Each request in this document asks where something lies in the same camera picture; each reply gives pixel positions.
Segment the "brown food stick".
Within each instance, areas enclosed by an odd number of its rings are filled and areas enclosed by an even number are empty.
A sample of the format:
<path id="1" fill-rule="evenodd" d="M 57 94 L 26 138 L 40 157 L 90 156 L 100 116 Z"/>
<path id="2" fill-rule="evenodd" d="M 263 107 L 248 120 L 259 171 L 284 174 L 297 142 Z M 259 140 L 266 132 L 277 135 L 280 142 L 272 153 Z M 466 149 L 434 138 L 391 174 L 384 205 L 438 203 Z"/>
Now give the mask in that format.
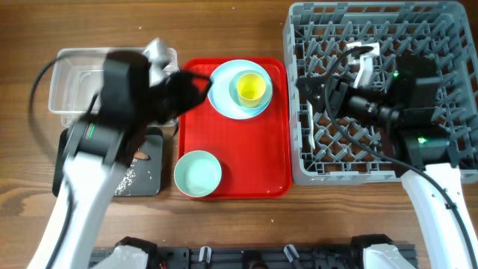
<path id="1" fill-rule="evenodd" d="M 134 154 L 134 158 L 143 161 L 148 161 L 151 159 L 149 155 L 141 151 L 136 151 L 136 153 Z"/>

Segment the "light blue shallow bowl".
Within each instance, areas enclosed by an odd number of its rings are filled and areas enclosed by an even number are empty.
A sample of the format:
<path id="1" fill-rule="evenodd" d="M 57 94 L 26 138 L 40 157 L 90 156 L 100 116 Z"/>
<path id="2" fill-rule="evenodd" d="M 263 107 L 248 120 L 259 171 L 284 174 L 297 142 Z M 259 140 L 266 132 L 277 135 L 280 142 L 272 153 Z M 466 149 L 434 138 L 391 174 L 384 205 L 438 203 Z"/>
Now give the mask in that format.
<path id="1" fill-rule="evenodd" d="M 238 79 L 243 75 L 243 74 L 246 74 L 248 72 L 253 72 L 253 73 L 257 73 L 259 75 L 261 75 L 263 77 L 263 79 L 265 80 L 266 82 L 266 91 L 265 91 L 265 94 L 263 95 L 261 101 L 259 102 L 258 106 L 255 107 L 255 108 L 245 108 L 244 106 L 241 105 L 241 103 L 239 102 L 239 98 L 238 98 L 238 92 L 237 92 L 237 82 L 238 82 Z M 252 110 L 258 110 L 259 108 L 265 108 L 267 106 L 267 103 L 272 99 L 272 96 L 273 96 L 273 84 L 272 84 L 272 81 L 270 80 L 270 78 L 268 76 L 266 76 L 265 74 L 261 73 L 261 72 L 258 72 L 258 71 L 255 71 L 255 70 L 244 70 L 244 71 L 240 71 L 237 75 L 235 75 L 233 77 L 233 79 L 231 80 L 230 82 L 230 86 L 229 86 L 229 94 L 233 100 L 233 102 L 242 110 L 245 110 L 245 111 L 252 111 Z"/>

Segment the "yellow plastic cup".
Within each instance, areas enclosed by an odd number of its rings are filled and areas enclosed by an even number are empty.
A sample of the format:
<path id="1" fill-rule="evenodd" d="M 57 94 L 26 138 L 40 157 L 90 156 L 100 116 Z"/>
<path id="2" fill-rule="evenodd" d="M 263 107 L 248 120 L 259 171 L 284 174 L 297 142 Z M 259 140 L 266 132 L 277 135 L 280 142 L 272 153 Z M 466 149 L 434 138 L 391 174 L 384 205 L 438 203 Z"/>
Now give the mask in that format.
<path id="1" fill-rule="evenodd" d="M 243 74 L 237 82 L 239 102 L 245 108 L 257 107 L 265 94 L 266 87 L 266 82 L 261 75 L 253 72 Z"/>

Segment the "light blue plate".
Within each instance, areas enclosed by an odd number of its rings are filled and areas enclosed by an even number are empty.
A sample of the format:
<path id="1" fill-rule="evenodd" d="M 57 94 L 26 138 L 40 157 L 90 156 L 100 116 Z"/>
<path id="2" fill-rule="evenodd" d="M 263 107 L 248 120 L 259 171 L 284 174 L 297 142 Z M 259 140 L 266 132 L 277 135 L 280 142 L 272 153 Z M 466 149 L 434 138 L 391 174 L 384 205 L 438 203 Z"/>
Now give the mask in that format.
<path id="1" fill-rule="evenodd" d="M 213 81 L 213 84 L 208 92 L 208 99 L 218 113 L 233 120 L 246 120 L 258 116 L 270 104 L 271 100 L 267 103 L 265 108 L 245 111 L 240 109 L 233 102 L 229 94 L 231 80 L 240 71 L 250 69 L 261 72 L 270 78 L 263 67 L 260 67 L 258 64 L 247 60 L 226 61 L 224 64 L 219 65 L 218 68 L 212 72 L 211 80 Z"/>

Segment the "green bowl with food scraps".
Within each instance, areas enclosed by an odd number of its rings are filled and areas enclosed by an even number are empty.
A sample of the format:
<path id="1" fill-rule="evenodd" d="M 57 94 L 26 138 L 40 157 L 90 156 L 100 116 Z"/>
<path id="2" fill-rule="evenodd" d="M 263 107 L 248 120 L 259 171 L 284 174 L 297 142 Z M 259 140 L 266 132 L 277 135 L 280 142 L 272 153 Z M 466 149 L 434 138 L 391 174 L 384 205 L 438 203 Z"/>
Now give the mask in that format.
<path id="1" fill-rule="evenodd" d="M 174 169 L 176 187 L 193 198 L 212 194 L 222 179 L 222 167 L 218 159 L 209 152 L 195 150 L 178 160 Z"/>

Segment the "white plastic spoon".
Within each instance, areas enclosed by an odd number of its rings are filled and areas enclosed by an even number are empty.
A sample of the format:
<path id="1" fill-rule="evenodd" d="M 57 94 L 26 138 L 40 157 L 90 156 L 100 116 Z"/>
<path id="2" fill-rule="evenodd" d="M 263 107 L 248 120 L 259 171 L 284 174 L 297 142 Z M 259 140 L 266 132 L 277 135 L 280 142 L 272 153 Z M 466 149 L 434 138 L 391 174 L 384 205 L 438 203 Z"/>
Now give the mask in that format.
<path id="1" fill-rule="evenodd" d="M 309 142 L 309 145 L 310 145 L 311 149 L 315 149 L 313 106 L 310 102 L 307 102 L 307 107 L 308 107 L 308 124 L 309 124 L 308 142 Z"/>

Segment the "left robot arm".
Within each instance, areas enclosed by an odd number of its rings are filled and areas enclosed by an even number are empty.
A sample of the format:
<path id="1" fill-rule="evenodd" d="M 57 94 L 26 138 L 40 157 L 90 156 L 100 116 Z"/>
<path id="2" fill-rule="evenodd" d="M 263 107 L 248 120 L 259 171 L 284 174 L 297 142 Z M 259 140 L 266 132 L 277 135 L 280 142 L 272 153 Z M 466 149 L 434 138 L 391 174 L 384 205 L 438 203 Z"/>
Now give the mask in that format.
<path id="1" fill-rule="evenodd" d="M 68 129 L 63 179 L 30 268 L 85 268 L 105 212 L 151 123 L 165 123 L 201 105 L 213 81 L 178 71 L 150 83 L 151 62 L 129 50 L 106 54 L 100 102 Z"/>

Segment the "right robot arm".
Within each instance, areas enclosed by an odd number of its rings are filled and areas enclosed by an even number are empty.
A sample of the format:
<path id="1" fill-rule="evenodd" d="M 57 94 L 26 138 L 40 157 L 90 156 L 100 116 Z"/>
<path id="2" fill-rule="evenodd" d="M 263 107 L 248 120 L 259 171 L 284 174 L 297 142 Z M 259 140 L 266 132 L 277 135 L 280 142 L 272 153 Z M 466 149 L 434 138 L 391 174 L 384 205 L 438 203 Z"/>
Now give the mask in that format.
<path id="1" fill-rule="evenodd" d="M 342 137 L 394 165 L 415 208 L 431 264 L 476 268 L 477 236 L 462 196 L 457 147 L 450 133 L 432 121 L 440 84 L 435 62 L 417 55 L 396 59 L 386 93 L 352 86 L 330 72 L 296 82 L 299 92 L 317 111 L 328 114 Z M 350 136 L 338 123 L 342 117 L 383 130 L 383 151 Z"/>

